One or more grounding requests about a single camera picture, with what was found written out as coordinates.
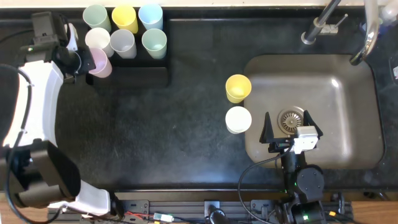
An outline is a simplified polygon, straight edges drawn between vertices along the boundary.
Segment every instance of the wooden floor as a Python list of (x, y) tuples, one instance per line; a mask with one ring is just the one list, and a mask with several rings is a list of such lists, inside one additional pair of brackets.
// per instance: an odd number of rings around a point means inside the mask
[[(398, 202), (353, 202), (354, 216), (363, 224), (398, 224)], [(27, 217), (35, 221), (45, 221), (47, 209), (22, 209)], [(22, 224), (5, 201), (0, 201), (2, 224)]]

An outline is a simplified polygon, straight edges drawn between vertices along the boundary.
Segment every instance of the white cup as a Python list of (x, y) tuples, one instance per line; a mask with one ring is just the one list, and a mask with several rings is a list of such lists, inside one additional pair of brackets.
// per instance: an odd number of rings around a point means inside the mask
[(88, 71), (88, 73), (96, 77), (106, 78), (112, 73), (112, 65), (106, 53), (97, 48), (90, 48), (96, 68)]
[(247, 131), (251, 125), (250, 112), (241, 106), (234, 106), (225, 115), (226, 128), (232, 134)]
[(111, 21), (109, 20), (108, 12), (104, 6), (98, 4), (88, 6), (83, 11), (83, 20), (91, 28), (101, 27), (111, 32)]
[(142, 6), (138, 11), (138, 17), (147, 30), (163, 29), (163, 10), (158, 4)]
[(113, 32), (111, 36), (111, 47), (122, 58), (135, 58), (137, 55), (134, 35), (125, 29)]
[(104, 28), (94, 28), (87, 32), (86, 45), (91, 48), (103, 50), (108, 57), (112, 57), (114, 50), (111, 47), (111, 36)]
[(142, 35), (142, 44), (152, 58), (161, 59), (166, 56), (167, 36), (160, 29), (145, 31)]

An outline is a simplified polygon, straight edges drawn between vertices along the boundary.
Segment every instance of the faucet handle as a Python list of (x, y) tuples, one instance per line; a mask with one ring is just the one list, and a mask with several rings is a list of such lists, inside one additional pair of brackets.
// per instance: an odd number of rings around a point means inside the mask
[(345, 14), (342, 19), (337, 24), (326, 24), (323, 26), (319, 35), (336, 35), (338, 33), (338, 26), (348, 17), (348, 14)]

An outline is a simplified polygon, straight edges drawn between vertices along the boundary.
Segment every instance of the sink basin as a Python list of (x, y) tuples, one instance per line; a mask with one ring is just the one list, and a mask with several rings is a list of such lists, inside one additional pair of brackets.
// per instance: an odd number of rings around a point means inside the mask
[[(384, 153), (376, 89), (370, 67), (349, 63), (350, 55), (262, 55), (244, 69), (252, 91), (244, 107), (252, 115), (245, 132), (254, 162), (276, 156), (259, 138), (268, 111), (276, 138), (302, 124), (308, 110), (323, 131), (317, 148), (305, 153), (322, 169), (369, 169)], [(274, 167), (274, 163), (265, 164)]]

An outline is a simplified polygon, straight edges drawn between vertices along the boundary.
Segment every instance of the sink drain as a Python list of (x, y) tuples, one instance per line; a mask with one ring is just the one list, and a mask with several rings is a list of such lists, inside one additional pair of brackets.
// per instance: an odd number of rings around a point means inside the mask
[(285, 134), (294, 134), (297, 127), (303, 126), (303, 109), (293, 106), (282, 110), (278, 115), (278, 125)]

